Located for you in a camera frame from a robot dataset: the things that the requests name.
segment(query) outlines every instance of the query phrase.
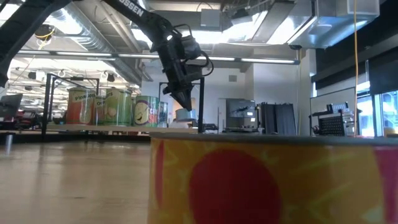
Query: black robotic arm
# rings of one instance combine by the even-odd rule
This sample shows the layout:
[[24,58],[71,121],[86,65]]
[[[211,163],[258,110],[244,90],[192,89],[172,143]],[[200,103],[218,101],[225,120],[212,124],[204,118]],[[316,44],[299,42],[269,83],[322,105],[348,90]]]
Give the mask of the black robotic arm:
[[[12,58],[23,47],[33,33],[54,11],[65,7],[71,0],[26,0],[25,3],[0,27],[0,85],[7,82],[7,70]],[[169,83],[163,90],[181,104],[192,110],[192,81],[202,75],[202,68],[213,63],[207,54],[201,51],[192,34],[182,37],[176,29],[185,24],[173,26],[162,16],[148,12],[130,0],[104,0],[115,10],[132,20],[153,42],[151,52],[159,54]],[[188,65],[187,61],[206,57],[204,65]]]

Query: air duct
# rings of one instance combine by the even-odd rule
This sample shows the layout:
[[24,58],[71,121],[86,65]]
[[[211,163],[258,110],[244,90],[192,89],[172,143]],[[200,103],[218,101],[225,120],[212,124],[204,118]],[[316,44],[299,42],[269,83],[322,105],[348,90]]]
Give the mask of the air duct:
[[[70,3],[63,9],[55,11],[51,16],[55,20],[54,25],[62,32],[84,36],[82,38],[74,38],[73,40],[89,52],[115,52],[112,45],[74,3]],[[114,67],[127,82],[141,85],[142,77],[140,74],[142,72],[130,68],[120,58],[116,58],[115,61],[105,61],[105,63]]]

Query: orange container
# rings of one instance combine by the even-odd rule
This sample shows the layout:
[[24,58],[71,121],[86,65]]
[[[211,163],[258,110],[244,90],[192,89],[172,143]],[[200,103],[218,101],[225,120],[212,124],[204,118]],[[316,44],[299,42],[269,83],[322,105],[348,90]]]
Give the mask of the orange container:
[[398,142],[152,135],[148,223],[398,223]]
[[95,91],[86,88],[69,90],[67,124],[92,124]]

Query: black metal frame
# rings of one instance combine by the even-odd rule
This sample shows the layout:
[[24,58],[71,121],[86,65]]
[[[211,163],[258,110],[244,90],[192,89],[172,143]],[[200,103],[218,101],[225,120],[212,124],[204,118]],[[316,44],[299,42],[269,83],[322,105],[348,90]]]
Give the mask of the black metal frame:
[[43,120],[42,120],[42,140],[45,139],[45,135],[47,132],[47,123],[51,119],[52,115],[52,102],[54,99],[54,90],[57,86],[55,86],[55,81],[58,79],[61,79],[65,82],[74,84],[78,87],[82,88],[87,88],[81,84],[75,83],[71,80],[78,80],[78,81],[83,81],[83,80],[96,80],[97,81],[97,86],[96,86],[96,94],[98,95],[99,89],[100,89],[100,79],[99,78],[83,78],[83,77],[70,77],[70,78],[63,78],[59,77],[58,75],[48,73],[47,74],[47,79],[45,82],[45,96],[44,96],[44,111],[43,111]]
[[[159,83],[159,94],[158,98],[160,101],[160,93],[163,84],[168,84],[167,82],[160,82]],[[192,83],[192,85],[199,85],[199,118],[198,118],[198,133],[204,133],[205,130],[203,128],[203,105],[205,102],[205,78],[200,78],[200,83]]]

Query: shelf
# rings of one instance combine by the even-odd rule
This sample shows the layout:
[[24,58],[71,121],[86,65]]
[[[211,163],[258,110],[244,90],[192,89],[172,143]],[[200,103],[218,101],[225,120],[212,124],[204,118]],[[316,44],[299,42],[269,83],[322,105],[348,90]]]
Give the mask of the shelf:
[[79,124],[48,124],[47,130],[68,130],[68,131],[137,131],[149,133],[198,133],[193,128],[151,128],[151,127],[125,127],[125,126],[95,126]]

